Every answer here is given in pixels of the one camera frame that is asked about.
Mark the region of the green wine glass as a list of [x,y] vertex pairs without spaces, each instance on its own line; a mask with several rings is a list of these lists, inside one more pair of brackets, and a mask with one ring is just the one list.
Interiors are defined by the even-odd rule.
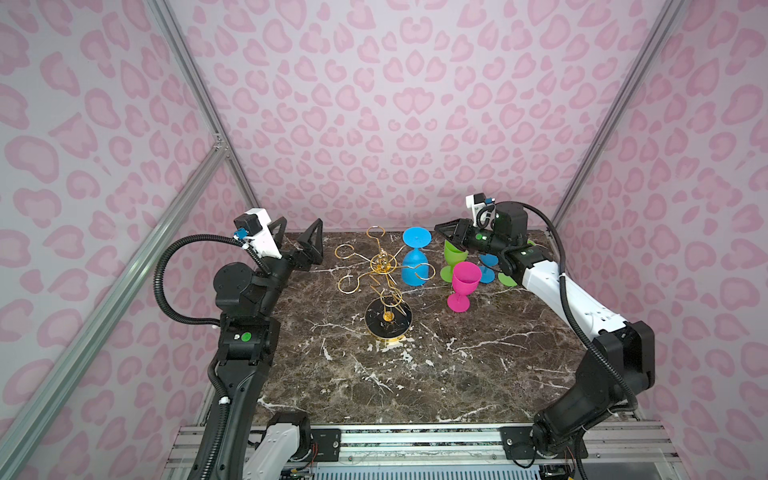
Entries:
[[440,270],[440,277],[444,282],[451,283],[453,278],[453,271],[457,264],[465,262],[469,253],[462,251],[455,247],[448,240],[444,242],[444,259],[445,265]]
[[538,250],[531,241],[521,246],[506,246],[496,254],[499,268],[516,285],[521,285],[524,274],[539,260]]

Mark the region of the magenta plastic wine glass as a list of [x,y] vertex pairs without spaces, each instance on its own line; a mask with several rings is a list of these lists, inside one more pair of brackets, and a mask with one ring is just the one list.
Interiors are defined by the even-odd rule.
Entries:
[[480,268],[470,262],[460,262],[452,274],[452,293],[447,298],[448,307],[456,312],[463,313],[470,308],[469,296],[476,291],[482,272]]

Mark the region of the blue wine glass front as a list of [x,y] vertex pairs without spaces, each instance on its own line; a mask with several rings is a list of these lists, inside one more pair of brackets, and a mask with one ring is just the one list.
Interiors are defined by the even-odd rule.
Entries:
[[490,284],[496,279],[495,267],[498,265],[498,259],[492,254],[480,254],[478,256],[480,261],[481,279],[483,284]]

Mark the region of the blue wine glass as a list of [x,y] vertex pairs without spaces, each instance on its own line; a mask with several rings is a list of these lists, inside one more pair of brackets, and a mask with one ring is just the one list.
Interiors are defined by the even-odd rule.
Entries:
[[404,231],[403,242],[410,248],[403,258],[401,278],[411,287],[422,286],[432,276],[433,268],[422,249],[431,243],[431,233],[422,227],[411,227]]
[[492,254],[480,254],[478,256],[480,261],[481,279],[483,284],[490,284],[496,279],[495,267],[498,265],[498,259]]

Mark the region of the blue wine glass back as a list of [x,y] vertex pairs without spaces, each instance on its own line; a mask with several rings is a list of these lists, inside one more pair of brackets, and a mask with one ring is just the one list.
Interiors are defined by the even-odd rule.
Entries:
[[422,249],[431,243],[431,233],[422,227],[411,227],[404,231],[403,242],[410,248],[403,258],[401,278],[411,287],[422,286],[432,276],[433,268]]

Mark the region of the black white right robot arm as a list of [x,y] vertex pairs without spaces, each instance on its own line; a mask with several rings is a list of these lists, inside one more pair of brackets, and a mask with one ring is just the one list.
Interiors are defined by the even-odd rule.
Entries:
[[586,352],[574,384],[539,411],[528,445],[543,458],[565,450],[581,455],[587,431],[620,413],[633,413],[640,393],[655,383],[655,334],[587,293],[566,269],[564,244],[539,209],[514,201],[470,196],[469,218],[435,226],[460,251],[492,255],[501,272],[544,302],[573,331]]

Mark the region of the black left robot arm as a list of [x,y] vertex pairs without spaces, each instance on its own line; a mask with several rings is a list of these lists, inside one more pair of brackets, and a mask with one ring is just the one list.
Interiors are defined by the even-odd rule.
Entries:
[[214,276],[222,326],[207,374],[216,401],[191,479],[243,477],[252,417],[279,341],[281,324],[273,311],[294,271],[322,263],[322,233],[323,221],[317,219],[297,239],[298,248],[264,258],[259,268],[232,262]]

